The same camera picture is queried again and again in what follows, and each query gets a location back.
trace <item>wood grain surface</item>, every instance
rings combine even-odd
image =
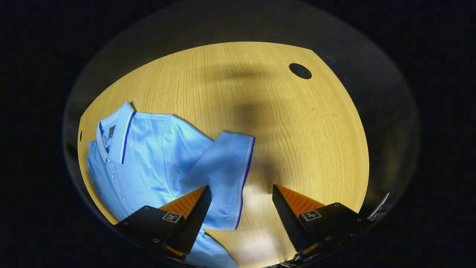
[[[302,79],[289,64],[307,67]],[[174,114],[211,139],[222,131],[256,137],[237,230],[210,230],[241,267],[264,267],[296,253],[271,200],[279,184],[323,204],[358,212],[368,183],[368,151],[357,110],[342,83],[311,50],[276,43],[196,47],[145,64],[99,95],[79,124],[84,183],[101,212],[86,170],[87,142],[98,121],[125,101],[138,112]]]

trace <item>clothing label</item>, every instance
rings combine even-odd
[[[116,126],[114,125],[114,126],[112,126],[112,127],[109,129],[109,138],[112,137],[112,134],[114,133],[114,128],[115,128],[115,127],[116,127]]]

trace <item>navy blue stripe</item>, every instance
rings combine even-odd
[[[243,185],[241,186],[241,207],[239,209],[238,222],[234,230],[238,228],[239,220],[241,219],[241,211],[243,210],[243,188],[245,187],[246,178],[248,177],[249,166],[251,165],[251,158],[253,157],[253,148],[255,148],[255,140],[253,137],[253,144],[251,145],[251,152],[249,153],[248,166],[246,167],[245,179],[243,180]]]
[[[129,135],[129,129],[130,129],[130,122],[132,122],[132,118],[136,114],[136,111],[132,112],[132,115],[130,116],[129,123],[127,125],[127,130],[126,130],[126,137],[124,138],[124,148],[122,148],[122,159],[120,160],[120,163],[124,163],[124,157],[126,156],[126,144],[127,144],[127,135]]]

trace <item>shirt collar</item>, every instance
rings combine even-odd
[[[99,121],[98,129],[96,130],[96,143],[104,164],[106,164],[108,158],[121,164],[124,163],[127,134],[129,132],[130,121],[135,113],[136,111],[132,108],[130,103],[125,102],[124,105],[113,114]],[[114,121],[116,121],[116,125],[111,137],[112,140],[108,153],[104,147],[104,140],[102,139],[102,133],[106,130],[102,129],[102,127]]]

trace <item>polo shirt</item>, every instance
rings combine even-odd
[[[86,162],[100,199],[119,221],[209,185],[212,201],[185,262],[238,267],[205,227],[238,227],[254,142],[226,132],[213,141],[174,115],[139,113],[125,102],[99,121]]]

